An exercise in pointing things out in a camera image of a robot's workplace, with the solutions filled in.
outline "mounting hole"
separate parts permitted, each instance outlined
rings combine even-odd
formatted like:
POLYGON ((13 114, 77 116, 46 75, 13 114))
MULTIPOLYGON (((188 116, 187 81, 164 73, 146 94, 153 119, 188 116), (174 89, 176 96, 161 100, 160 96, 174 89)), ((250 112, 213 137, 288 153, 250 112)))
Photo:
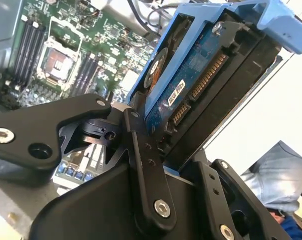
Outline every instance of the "mounting hole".
POLYGON ((105 103, 99 99, 96 100, 98 105, 105 106, 105 103))
POLYGON ((151 165, 152 167, 156 165, 155 161, 152 160, 152 159, 148 159, 148 160, 147 160, 147 163, 148 163, 149 165, 151 165))
POLYGON ((214 189, 214 188, 213 188, 213 192, 214 192, 216 195, 219 195, 219 194, 220 194, 219 191, 218 191, 217 189, 214 189))
POLYGON ((148 143, 146 143, 146 144, 145 144, 145 148, 151 150, 151 149, 152 149, 152 146, 149 145, 148 143))
POLYGON ((134 117, 136 117, 136 118, 139 117, 139 114, 138 114, 137 112, 135 112, 135 111, 134 111, 134 112, 132 111, 131 114, 132 114, 134 117))
POLYGON ((29 153, 36 159, 48 159, 52 156, 53 151, 50 146, 44 143, 33 143, 29 146, 29 153))
POLYGON ((115 132, 111 131, 111 132, 107 132, 104 137, 107 140, 113 140, 115 138, 115 135, 116 135, 115 132))

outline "hex bolt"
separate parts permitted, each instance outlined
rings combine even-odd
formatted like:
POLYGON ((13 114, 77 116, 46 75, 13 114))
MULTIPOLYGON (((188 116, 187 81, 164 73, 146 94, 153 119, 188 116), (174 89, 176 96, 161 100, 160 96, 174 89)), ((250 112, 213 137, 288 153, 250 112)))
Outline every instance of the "hex bolt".
POLYGON ((234 235, 233 235, 231 229, 228 228, 228 226, 221 225, 220 231, 226 240, 234 240, 234 235))
POLYGON ((11 130, 0 128, 0 144, 6 144, 13 141, 15 135, 11 130))
POLYGON ((101 106, 105 106, 105 103, 103 101, 101 101, 101 100, 97 100, 96 102, 97 102, 97 104, 99 104, 101 106))
POLYGON ((226 162, 221 162, 222 167, 224 167, 225 169, 227 169, 229 166, 226 164, 226 162))
POLYGON ((222 22, 219 21, 216 23, 216 25, 214 25, 214 27, 212 28, 212 33, 215 33, 217 35, 219 35, 218 31, 222 28, 222 22))
POLYGON ((154 209, 157 212, 157 214, 159 214, 163 218, 168 218, 171 215, 171 210, 169 205, 161 199, 155 201, 154 209))

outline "screw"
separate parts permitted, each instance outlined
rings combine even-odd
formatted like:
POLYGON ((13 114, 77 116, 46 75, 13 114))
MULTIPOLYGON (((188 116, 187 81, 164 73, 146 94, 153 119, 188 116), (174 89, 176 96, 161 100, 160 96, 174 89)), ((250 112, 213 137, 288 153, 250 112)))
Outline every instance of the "screw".
POLYGON ((225 237, 225 239, 234 240, 234 235, 233 235, 231 229, 229 229, 226 225, 221 225, 220 231, 221 231, 223 237, 225 237))
POLYGON ((13 141, 15 135, 12 131, 6 128, 0 128, 0 144, 6 144, 13 141))
POLYGON ((217 35, 220 35, 218 31, 222 28, 222 22, 219 21, 214 27, 212 28, 212 33, 215 33, 217 35))
POLYGON ((8 221, 9 221, 11 224, 16 224, 17 221, 19 220, 19 217, 16 215, 16 213, 10 212, 10 213, 7 215, 7 219, 8 219, 8 221))
POLYGON ((137 112, 131 112, 131 114, 134 116, 134 117, 136 117, 136 118, 138 118, 139 117, 139 115, 137 114, 137 112))
POLYGON ((155 201, 154 209, 157 212, 157 214, 159 214, 163 218, 168 218, 171 215, 171 210, 169 205, 161 199, 155 201))
POLYGON ((221 162, 221 165, 222 165, 222 167, 224 167, 224 168, 228 168, 229 166, 226 164, 226 162, 221 162))
POLYGON ((97 104, 99 104, 101 106, 105 106, 105 103, 103 101, 101 101, 101 100, 97 100, 96 102, 97 102, 97 104))

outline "chip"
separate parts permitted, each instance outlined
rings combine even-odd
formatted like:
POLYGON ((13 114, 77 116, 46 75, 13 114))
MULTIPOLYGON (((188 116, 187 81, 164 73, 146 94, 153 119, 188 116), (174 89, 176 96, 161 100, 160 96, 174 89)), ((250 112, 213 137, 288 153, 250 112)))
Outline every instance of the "chip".
POLYGON ((56 81, 67 81, 74 61, 56 49, 49 49, 44 63, 44 72, 56 81))
POLYGON ((120 33, 120 30, 117 28, 112 28, 110 31, 110 34, 114 37, 117 37, 119 33, 120 33))

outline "ram slot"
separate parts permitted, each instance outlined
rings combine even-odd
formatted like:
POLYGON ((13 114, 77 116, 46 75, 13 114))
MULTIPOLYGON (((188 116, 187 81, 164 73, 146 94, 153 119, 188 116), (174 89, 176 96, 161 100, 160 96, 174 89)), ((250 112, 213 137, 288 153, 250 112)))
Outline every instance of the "ram slot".
POLYGON ((92 61, 92 59, 90 58, 90 53, 87 53, 85 59, 84 59, 83 62, 82 62, 82 65, 81 65, 81 67, 80 67, 80 70, 79 70, 79 72, 78 72, 78 74, 77 74, 76 80, 75 80, 75 82, 74 82, 74 84, 73 84, 71 93, 70 93, 70 95, 69 95, 70 97, 76 96, 77 89, 79 88, 80 83, 81 83, 83 77, 85 76, 85 73, 86 73, 86 71, 87 71, 87 69, 88 69, 88 67, 89 67, 89 65, 90 65, 89 63, 90 63, 91 61, 92 61))
POLYGON ((32 51, 34 50, 35 47, 35 37, 38 33, 38 28, 39 25, 37 22, 33 22, 33 27, 31 29, 31 33, 30 33, 30 38, 29 38, 29 42, 26 45, 26 49, 25 49, 25 54, 24 54, 24 58, 22 61, 22 67, 21 67, 21 71, 20 71, 20 75, 18 76, 18 84, 19 85, 24 85, 25 83, 25 77, 27 74, 27 68, 31 59, 31 55, 32 55, 32 51))
POLYGON ((31 81, 32 73, 33 73, 34 66, 35 66, 36 57, 39 54, 39 52, 41 50, 41 47, 43 45, 43 42, 44 42, 45 30, 46 30, 46 28, 44 26, 39 26, 39 28, 37 29, 37 34, 34 38, 33 49, 31 51, 32 54, 31 54, 30 60, 28 62, 23 87, 26 87, 26 85, 28 85, 31 81))
POLYGON ((25 24, 25 29, 23 32, 22 36, 22 41, 18 50, 17 58, 15 61, 15 66, 14 66, 14 76, 19 76, 21 72, 21 67, 22 67, 22 61, 24 59, 24 54, 26 50, 26 46, 30 40, 30 34, 33 29, 33 21, 28 20, 25 24))
POLYGON ((90 83, 91 79, 93 78, 93 76, 94 76, 94 74, 96 72, 97 66, 98 66, 98 59, 96 57, 94 59, 94 61, 92 61, 91 65, 90 65, 90 67, 89 67, 89 69, 87 71, 86 76, 81 81, 81 86, 80 86, 80 88, 77 91, 77 95, 82 95, 82 94, 85 93, 88 84, 90 83))

